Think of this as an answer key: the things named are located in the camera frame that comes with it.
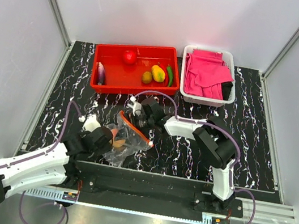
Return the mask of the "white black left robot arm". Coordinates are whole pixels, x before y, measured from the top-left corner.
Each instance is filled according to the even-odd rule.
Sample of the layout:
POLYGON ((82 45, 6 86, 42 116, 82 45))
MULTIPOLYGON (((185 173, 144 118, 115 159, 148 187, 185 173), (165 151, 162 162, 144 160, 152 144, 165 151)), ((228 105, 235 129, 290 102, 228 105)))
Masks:
POLYGON ((79 188, 77 161, 112 148, 113 133, 106 127, 84 131, 63 142, 16 157, 0 159, 0 203, 8 197, 46 185, 79 188))

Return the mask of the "clear zip top bag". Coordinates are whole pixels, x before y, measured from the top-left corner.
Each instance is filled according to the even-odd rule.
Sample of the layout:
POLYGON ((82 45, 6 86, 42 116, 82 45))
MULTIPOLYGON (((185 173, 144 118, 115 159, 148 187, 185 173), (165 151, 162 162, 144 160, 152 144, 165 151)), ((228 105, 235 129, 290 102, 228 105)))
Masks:
POLYGON ((148 151, 154 144, 128 121, 124 111, 120 111, 116 119, 117 124, 109 124, 106 127, 110 130, 118 129, 126 140, 125 145, 117 149, 112 147, 103 157, 112 166, 121 167, 126 157, 140 151, 148 151))

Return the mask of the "red fake apple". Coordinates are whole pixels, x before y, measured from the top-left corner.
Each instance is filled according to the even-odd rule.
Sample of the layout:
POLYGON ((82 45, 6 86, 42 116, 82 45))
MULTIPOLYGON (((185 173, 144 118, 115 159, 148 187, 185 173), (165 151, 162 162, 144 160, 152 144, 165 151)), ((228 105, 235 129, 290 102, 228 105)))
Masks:
POLYGON ((133 50, 125 50, 122 58, 125 64, 133 65, 136 63, 136 52, 133 50))

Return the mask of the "orange fake peach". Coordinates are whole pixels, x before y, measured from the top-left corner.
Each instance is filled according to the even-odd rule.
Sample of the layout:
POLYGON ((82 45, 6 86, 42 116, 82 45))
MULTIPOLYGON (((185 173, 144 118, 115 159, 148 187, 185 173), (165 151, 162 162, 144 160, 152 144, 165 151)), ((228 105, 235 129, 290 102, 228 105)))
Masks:
POLYGON ((120 133, 120 131, 118 129, 111 129, 111 133, 112 133, 112 147, 114 148, 120 148, 123 147, 126 143, 125 138, 123 138, 123 135, 120 133))

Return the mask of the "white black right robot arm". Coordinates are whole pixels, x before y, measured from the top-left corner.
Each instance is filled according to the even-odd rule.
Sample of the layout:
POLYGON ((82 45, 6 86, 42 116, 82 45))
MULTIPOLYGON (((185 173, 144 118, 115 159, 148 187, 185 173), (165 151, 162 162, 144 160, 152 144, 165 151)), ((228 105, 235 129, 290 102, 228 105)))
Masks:
POLYGON ((219 214, 230 210, 235 197, 234 166, 240 158, 240 147, 220 118, 213 116, 209 120, 194 120, 176 113, 166 114, 154 98, 138 103, 132 96, 126 106, 130 109, 126 115, 128 121, 138 130, 158 129, 172 137, 195 141, 212 168, 212 195, 205 204, 219 214))

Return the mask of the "red fake chili pepper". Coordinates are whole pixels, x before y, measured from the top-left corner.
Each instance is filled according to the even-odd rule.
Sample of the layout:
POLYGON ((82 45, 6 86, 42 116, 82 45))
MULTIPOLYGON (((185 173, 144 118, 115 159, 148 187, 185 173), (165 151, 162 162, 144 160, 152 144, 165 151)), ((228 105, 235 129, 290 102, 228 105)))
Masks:
POLYGON ((165 74, 165 77, 164 77, 164 81, 163 81, 163 84, 164 86, 166 87, 169 83, 169 76, 168 76, 168 72, 167 72, 167 69, 166 69, 166 66, 162 63, 158 63, 159 67, 164 71, 164 74, 165 74))

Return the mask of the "purple fake eggplant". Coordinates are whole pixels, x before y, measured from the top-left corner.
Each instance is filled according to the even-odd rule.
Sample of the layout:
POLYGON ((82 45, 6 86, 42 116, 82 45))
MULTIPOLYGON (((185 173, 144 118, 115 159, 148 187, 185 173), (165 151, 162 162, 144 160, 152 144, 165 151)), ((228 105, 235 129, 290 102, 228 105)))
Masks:
POLYGON ((101 62, 97 63, 97 75, 96 75, 96 84, 97 85, 104 85, 105 84, 105 68, 101 62))

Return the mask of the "green fake chili pepper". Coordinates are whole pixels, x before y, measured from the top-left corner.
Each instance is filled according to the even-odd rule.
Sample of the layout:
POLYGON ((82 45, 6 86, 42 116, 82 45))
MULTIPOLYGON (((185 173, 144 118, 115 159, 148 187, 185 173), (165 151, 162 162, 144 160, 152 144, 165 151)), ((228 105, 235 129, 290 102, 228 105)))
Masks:
POLYGON ((170 87, 173 84, 173 70, 172 70, 172 67, 170 65, 168 65, 166 67, 166 69, 167 69, 168 80, 169 80, 167 86, 170 87))

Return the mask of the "yellow green fake mango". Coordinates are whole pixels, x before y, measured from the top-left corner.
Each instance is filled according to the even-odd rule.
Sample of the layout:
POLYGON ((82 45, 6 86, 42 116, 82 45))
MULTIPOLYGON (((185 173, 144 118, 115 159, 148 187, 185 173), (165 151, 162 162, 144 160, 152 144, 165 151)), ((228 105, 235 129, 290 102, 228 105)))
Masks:
POLYGON ((166 77, 165 72, 159 65, 152 66, 151 74, 152 74, 154 81, 159 82, 159 83, 165 81, 165 77, 166 77))

